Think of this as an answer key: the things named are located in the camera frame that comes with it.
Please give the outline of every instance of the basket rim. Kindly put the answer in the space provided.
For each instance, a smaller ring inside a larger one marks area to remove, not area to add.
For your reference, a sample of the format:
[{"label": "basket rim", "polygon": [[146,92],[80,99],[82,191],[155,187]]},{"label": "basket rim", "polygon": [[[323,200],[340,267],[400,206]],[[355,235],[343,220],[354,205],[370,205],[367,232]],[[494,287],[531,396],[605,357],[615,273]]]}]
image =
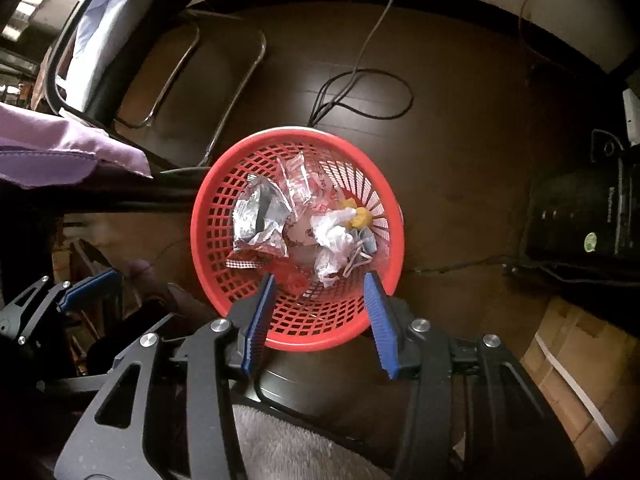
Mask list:
[{"label": "basket rim", "polygon": [[[242,153],[251,153],[256,149],[269,144],[270,140],[276,141],[277,139],[281,141],[282,136],[287,134],[295,134],[296,136],[308,139],[310,142],[316,140],[323,144],[333,146],[336,150],[348,155],[367,175],[367,178],[371,181],[372,188],[377,192],[380,197],[380,202],[385,207],[385,216],[389,225],[390,238],[392,238],[389,244],[389,265],[385,275],[381,277],[382,285],[388,295],[392,295],[398,285],[402,272],[402,261],[404,259],[404,227],[400,207],[396,201],[396,197],[393,194],[391,186],[389,186],[389,183],[382,172],[359,148],[334,134],[316,130],[314,128],[308,128],[306,126],[279,126],[251,134],[250,136],[236,142],[226,150],[226,152],[220,156],[220,158],[207,172],[207,175],[204,177],[202,184],[200,185],[200,189],[198,190],[198,194],[193,205],[190,226],[191,256],[193,259],[193,265],[196,269],[200,285],[207,295],[207,298],[213,305],[214,309],[223,316],[228,314],[232,303],[226,297],[223,297],[222,292],[216,290],[206,279],[206,268],[209,265],[209,259],[206,255],[206,251],[204,250],[206,243],[202,239],[202,236],[204,235],[202,226],[206,224],[206,212],[210,207],[209,203],[210,196],[212,195],[212,189],[214,187],[213,183],[214,181],[217,182],[222,180],[222,178],[227,175],[228,170],[231,169],[232,165],[235,165],[238,162]],[[304,342],[303,339],[306,339],[306,337],[298,338],[300,339],[299,342],[292,342],[297,339],[296,336],[283,336],[283,339],[285,340],[279,340],[268,336],[267,346],[285,351],[315,351],[328,349],[345,343],[357,335],[360,335],[369,327],[369,325],[369,316],[366,314],[365,309],[361,314],[355,316],[351,322],[342,325],[340,328],[331,330],[330,332],[316,335],[312,341]]]}]

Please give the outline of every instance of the gray fur fabric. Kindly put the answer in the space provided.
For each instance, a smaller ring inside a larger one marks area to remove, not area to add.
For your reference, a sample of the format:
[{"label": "gray fur fabric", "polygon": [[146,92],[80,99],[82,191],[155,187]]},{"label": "gray fur fabric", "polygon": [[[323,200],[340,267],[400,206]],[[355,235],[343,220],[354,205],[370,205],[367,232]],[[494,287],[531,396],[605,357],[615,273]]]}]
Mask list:
[{"label": "gray fur fabric", "polygon": [[234,406],[248,480],[388,480],[360,455],[274,416]]}]

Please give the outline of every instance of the silver bolt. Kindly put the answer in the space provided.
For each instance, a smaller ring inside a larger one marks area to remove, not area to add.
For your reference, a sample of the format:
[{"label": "silver bolt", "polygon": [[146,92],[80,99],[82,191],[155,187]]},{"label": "silver bolt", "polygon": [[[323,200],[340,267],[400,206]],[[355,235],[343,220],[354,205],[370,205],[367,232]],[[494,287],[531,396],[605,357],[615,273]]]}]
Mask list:
[{"label": "silver bolt", "polygon": [[417,317],[411,322],[411,328],[419,333],[428,332],[428,330],[431,328],[431,323],[429,323],[429,321],[427,321],[426,319]]},{"label": "silver bolt", "polygon": [[155,345],[157,341],[158,341],[158,336],[153,332],[145,334],[140,338],[140,344],[145,348]]},{"label": "silver bolt", "polygon": [[229,323],[228,320],[223,317],[214,319],[211,322],[211,329],[213,330],[213,332],[224,332],[230,326],[231,323]]},{"label": "silver bolt", "polygon": [[489,348],[496,348],[502,344],[500,338],[495,334],[487,334],[482,338],[482,342]]}]

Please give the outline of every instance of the green sticker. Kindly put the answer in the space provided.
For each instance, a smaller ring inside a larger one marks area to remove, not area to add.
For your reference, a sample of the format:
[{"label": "green sticker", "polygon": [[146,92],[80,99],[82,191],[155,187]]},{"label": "green sticker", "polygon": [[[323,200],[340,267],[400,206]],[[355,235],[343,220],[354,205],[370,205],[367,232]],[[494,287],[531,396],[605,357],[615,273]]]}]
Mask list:
[{"label": "green sticker", "polygon": [[589,233],[584,237],[584,250],[588,253],[593,253],[596,250],[596,243],[598,242],[598,237],[596,233]]}]

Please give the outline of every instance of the red trash basket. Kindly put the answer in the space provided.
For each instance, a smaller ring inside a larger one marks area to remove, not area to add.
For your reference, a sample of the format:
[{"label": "red trash basket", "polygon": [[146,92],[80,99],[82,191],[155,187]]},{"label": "red trash basket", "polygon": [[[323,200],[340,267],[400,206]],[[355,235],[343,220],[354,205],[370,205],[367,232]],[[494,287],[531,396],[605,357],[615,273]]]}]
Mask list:
[{"label": "red trash basket", "polygon": [[311,128],[272,128],[241,140],[218,159],[200,187],[191,216],[191,254],[202,288],[223,315],[235,300],[253,294],[260,283],[258,272],[225,265],[233,247],[234,203],[249,174],[273,178],[276,158],[293,158],[300,151],[319,161],[345,197],[371,211],[370,228],[378,244],[370,264],[357,267],[334,286],[315,283],[299,298],[278,289],[266,344],[308,352],[338,346],[369,326],[362,295],[366,272],[375,269],[389,295],[400,278],[402,215],[389,184],[369,157],[346,140]]}]

